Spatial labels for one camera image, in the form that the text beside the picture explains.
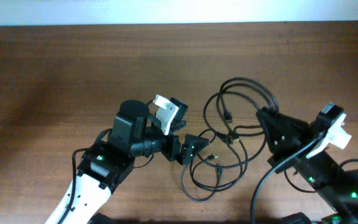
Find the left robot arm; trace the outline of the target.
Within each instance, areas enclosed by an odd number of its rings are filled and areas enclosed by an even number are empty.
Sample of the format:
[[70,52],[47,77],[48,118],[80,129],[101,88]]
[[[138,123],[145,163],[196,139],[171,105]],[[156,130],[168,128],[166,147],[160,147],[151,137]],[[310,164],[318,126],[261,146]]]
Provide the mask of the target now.
[[187,166],[209,145],[206,138],[187,134],[180,143],[175,132],[184,128],[188,109],[183,102],[157,95],[149,104],[138,100],[121,103],[111,129],[101,131],[92,146],[72,155],[72,182],[47,223],[113,223],[99,209],[133,171],[136,157],[162,153],[172,162]]

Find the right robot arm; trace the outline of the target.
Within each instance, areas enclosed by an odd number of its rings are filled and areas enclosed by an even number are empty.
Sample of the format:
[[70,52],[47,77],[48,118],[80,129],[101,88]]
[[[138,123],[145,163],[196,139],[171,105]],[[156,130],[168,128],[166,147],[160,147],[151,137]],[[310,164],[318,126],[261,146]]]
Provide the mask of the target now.
[[358,223],[358,169],[344,170],[326,151],[329,145],[344,149],[351,135],[342,128],[346,114],[338,105],[327,104],[312,123],[285,116],[270,108],[256,113],[272,153],[271,169],[261,178],[250,206],[255,221],[259,191],[273,174],[294,168],[314,191],[335,211],[323,223]]

